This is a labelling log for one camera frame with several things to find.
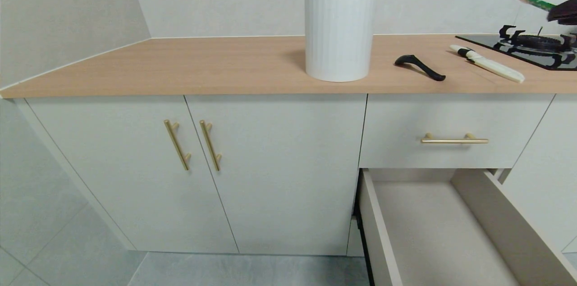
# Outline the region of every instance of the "drawer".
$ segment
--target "drawer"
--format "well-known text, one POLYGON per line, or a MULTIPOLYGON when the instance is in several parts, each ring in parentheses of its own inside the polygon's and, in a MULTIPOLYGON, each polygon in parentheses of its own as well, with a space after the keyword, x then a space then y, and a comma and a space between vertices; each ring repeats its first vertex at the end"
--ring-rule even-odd
POLYGON ((359 167, 511 168, 553 96, 370 94, 359 167))
POLYGON ((437 182, 371 173, 361 172, 358 206, 376 286, 577 285, 489 171, 437 182))

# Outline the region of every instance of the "black plastic handle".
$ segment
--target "black plastic handle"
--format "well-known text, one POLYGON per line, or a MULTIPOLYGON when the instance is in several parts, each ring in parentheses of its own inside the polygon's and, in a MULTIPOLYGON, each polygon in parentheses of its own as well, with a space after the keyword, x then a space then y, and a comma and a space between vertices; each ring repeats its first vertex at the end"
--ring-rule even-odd
POLYGON ((402 55, 395 61, 395 65, 397 66, 405 63, 418 66, 421 70, 423 70, 423 72, 425 72, 429 76, 429 78, 432 78, 435 81, 441 82, 444 81, 445 78, 447 77, 445 75, 441 75, 435 72, 434 70, 429 68, 429 66, 423 64, 423 62, 421 62, 415 55, 402 55))

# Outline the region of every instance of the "kitchen cabinet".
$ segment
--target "kitchen cabinet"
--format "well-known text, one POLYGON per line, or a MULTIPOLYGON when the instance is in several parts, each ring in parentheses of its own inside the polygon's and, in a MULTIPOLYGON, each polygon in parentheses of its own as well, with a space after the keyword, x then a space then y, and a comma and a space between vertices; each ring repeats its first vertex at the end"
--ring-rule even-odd
POLYGON ((238 253, 183 96, 27 102, 136 249, 238 253))
POLYGON ((513 167, 553 96, 369 94, 359 166, 513 167))
POLYGON ((486 169, 445 181, 363 169, 359 213, 376 286, 577 285, 577 272, 486 169))
POLYGON ((503 183, 557 251, 577 234, 576 126, 577 95, 557 94, 503 183))
POLYGON ((186 100, 240 253, 346 255, 365 94, 186 100))

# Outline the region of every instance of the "white cabinet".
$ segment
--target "white cabinet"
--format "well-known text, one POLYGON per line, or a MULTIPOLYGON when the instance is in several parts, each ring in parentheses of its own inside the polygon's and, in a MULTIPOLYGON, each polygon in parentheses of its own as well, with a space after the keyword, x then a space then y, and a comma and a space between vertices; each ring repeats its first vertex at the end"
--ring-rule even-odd
POLYGON ((577 233, 576 127, 577 95, 556 95, 503 183, 558 251, 577 233))
POLYGON ((553 95, 369 95, 360 167, 509 168, 553 95), (439 143, 423 143, 426 134, 439 143), (448 144, 465 138, 487 144, 448 144))
POLYGON ((238 253, 183 96, 27 101, 136 249, 238 253))
POLYGON ((186 99, 240 253, 346 255, 366 95, 186 99))

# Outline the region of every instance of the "gold handle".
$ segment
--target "gold handle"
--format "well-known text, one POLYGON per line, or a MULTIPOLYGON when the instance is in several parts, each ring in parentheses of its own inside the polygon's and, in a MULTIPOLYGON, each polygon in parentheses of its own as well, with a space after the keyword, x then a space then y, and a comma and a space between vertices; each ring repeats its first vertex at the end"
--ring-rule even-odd
POLYGON ((208 134, 212 128, 212 124, 207 124, 204 120, 201 120, 200 127, 202 128, 202 134, 204 134, 204 139, 208 146, 208 152, 211 154, 212 162, 215 164, 215 169, 220 171, 220 158, 222 158, 222 154, 215 154, 215 149, 212 147, 211 136, 208 134))
POLYGON ((179 124, 175 122, 174 124, 170 124, 170 120, 165 120, 166 130, 169 132, 170 139, 173 141, 174 148, 177 149, 177 153, 179 153, 179 158, 181 159, 182 166, 184 167, 185 171, 188 171, 188 161, 190 159, 190 153, 182 156, 182 151, 180 149, 179 141, 177 140, 176 136, 174 135, 174 131, 179 128, 179 124))
POLYGON ((465 134, 463 139, 433 139, 431 133, 426 133, 425 138, 421 138, 423 144, 488 144, 486 138, 475 138, 473 134, 465 134))

